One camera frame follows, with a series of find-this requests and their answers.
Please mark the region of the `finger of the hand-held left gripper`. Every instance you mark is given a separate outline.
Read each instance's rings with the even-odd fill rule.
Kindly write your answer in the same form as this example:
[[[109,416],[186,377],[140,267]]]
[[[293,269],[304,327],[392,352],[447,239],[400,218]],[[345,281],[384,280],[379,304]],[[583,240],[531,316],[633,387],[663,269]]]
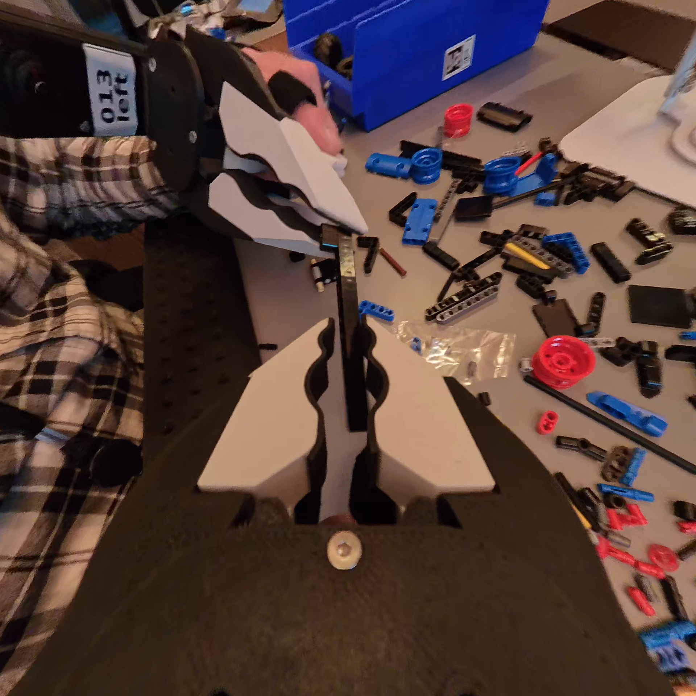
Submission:
[[[229,150],[264,162],[327,219],[368,233],[352,195],[303,126],[289,117],[274,117],[228,82],[222,84],[219,117]]]
[[[208,188],[209,208],[258,244],[287,251],[321,253],[321,226],[298,206],[268,197],[247,172],[222,172]]]

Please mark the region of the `black and grey brick assembly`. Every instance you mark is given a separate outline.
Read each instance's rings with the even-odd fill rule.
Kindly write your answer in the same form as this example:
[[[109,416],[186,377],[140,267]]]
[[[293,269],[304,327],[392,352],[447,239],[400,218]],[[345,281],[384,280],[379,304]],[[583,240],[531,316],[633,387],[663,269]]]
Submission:
[[[312,258],[310,260],[310,272],[313,282],[319,293],[323,293],[327,285],[337,281],[339,266],[334,258]]]

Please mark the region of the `black thin liftarm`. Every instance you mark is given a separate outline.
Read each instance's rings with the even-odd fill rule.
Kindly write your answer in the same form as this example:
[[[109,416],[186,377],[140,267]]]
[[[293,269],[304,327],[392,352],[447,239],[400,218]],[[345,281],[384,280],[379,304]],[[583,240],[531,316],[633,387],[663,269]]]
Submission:
[[[337,263],[337,311],[347,424],[351,432],[365,432],[368,398],[352,235],[335,225],[323,224],[320,248],[332,253]]]

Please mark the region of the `blue flat panel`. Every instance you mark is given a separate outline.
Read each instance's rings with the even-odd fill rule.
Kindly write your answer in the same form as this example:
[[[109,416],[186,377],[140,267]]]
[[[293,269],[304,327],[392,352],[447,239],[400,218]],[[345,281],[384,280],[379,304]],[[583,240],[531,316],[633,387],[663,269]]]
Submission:
[[[416,198],[406,218],[402,244],[422,247],[430,237],[438,201],[432,198]]]

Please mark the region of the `red wheel rim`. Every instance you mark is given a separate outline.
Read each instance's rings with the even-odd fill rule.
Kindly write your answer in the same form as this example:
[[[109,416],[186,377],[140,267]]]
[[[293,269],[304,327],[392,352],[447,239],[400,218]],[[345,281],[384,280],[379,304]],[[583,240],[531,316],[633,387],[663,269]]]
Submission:
[[[459,139],[467,136],[471,130],[474,107],[460,103],[449,107],[443,115],[443,135],[445,139]]]
[[[547,338],[532,357],[532,376],[556,390],[577,385],[596,368],[595,351],[569,335]]]

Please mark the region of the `light grey long beam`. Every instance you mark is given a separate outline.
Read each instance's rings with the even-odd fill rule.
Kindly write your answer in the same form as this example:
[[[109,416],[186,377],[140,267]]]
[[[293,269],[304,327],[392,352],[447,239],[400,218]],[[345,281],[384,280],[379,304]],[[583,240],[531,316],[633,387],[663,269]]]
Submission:
[[[436,245],[439,244],[440,240],[444,236],[455,212],[458,200],[461,197],[461,194],[457,193],[458,187],[459,180],[453,180],[443,198],[443,201],[441,201],[441,205],[439,206],[439,215],[437,216],[438,219],[434,220],[430,235],[430,240],[435,242]]]

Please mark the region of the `black long studless beam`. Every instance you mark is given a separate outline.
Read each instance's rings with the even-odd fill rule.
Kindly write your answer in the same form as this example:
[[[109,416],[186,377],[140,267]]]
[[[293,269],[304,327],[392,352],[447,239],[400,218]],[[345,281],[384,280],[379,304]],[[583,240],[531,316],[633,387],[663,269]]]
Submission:
[[[475,169],[483,170],[484,163],[481,159],[456,152],[441,150],[434,146],[420,144],[413,141],[401,140],[399,143],[402,156],[413,157],[420,150],[438,150],[442,155],[441,168],[445,170]]]

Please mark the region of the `black rectangular panel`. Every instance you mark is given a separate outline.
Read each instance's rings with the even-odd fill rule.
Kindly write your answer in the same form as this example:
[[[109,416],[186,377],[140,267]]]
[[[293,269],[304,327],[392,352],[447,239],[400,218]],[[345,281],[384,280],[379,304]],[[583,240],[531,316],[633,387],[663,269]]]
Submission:
[[[438,265],[452,273],[456,271],[460,262],[454,256],[444,251],[435,241],[428,241],[422,246],[423,253],[435,261]]]

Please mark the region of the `black long axle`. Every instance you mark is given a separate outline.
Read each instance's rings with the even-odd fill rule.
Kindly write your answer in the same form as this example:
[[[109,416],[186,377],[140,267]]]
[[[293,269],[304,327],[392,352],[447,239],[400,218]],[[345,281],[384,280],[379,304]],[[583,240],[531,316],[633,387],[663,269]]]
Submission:
[[[602,413],[577,402],[576,400],[570,398],[562,392],[555,390],[552,387],[542,383],[530,374],[525,375],[523,377],[523,381],[528,385],[536,388],[537,390],[540,390],[541,392],[545,393],[546,395],[552,397],[553,399],[559,401],[563,405],[566,405],[574,411],[583,414],[586,418],[601,424],[602,426],[613,431],[614,433],[619,434],[620,436],[628,440],[631,440],[639,447],[644,448],[647,451],[655,454],[657,457],[660,457],[663,460],[677,466],[678,468],[681,468],[683,471],[695,476],[695,465],[690,461],[684,459],[683,457],[675,454],[674,452],[671,452],[670,450],[656,444],[655,442],[648,440],[647,438],[643,437],[637,432],[629,430],[628,428],[620,425],[619,422],[611,420],[608,416],[603,415]]]

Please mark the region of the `yellow axle rod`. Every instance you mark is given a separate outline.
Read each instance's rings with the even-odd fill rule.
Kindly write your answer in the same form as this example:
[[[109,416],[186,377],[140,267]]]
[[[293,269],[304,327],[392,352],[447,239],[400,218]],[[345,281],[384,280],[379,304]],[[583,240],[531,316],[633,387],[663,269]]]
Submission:
[[[538,255],[525,250],[521,246],[515,243],[507,243],[504,245],[503,250],[517,258],[525,260],[527,263],[534,265],[543,270],[549,270],[551,266],[544,262],[542,258]]]

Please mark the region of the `dark grey beam with holes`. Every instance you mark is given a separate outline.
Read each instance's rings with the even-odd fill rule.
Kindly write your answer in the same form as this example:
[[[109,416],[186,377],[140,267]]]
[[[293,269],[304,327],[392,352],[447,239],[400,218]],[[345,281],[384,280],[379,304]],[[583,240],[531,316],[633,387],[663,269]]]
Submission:
[[[526,251],[528,254],[538,259],[542,263],[555,269],[558,275],[563,279],[569,278],[571,275],[576,273],[572,265],[544,249],[541,243],[535,239],[515,235],[510,239],[510,242],[516,245],[518,248]]]

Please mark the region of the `blue angled beam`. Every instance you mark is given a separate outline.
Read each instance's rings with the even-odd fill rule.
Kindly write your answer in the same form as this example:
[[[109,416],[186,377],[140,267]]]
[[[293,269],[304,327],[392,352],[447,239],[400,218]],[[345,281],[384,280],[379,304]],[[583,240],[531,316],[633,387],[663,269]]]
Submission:
[[[584,275],[589,269],[590,263],[587,254],[572,232],[546,235],[542,239],[542,247],[555,257],[570,264],[579,275]]]

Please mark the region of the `black stubby beam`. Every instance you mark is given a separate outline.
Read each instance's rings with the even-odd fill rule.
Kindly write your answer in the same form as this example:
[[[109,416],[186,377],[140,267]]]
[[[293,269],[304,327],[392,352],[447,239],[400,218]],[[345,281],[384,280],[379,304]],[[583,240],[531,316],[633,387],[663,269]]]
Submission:
[[[621,284],[631,280],[631,272],[605,242],[593,244],[589,250],[613,283]]]

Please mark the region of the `black square panel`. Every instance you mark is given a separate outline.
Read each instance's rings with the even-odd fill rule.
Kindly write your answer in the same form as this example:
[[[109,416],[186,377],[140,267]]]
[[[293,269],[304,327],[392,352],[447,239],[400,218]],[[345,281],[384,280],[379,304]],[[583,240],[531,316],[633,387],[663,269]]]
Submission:
[[[627,299],[633,324],[689,329],[695,320],[695,300],[686,290],[630,285]]]

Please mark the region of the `blue and black frame assembly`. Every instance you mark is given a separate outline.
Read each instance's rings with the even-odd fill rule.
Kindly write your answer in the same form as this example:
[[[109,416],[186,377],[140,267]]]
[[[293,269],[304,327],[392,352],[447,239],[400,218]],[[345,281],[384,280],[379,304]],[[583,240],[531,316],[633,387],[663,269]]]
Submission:
[[[638,638],[657,666],[668,677],[695,677],[695,624],[669,621],[638,632]]]

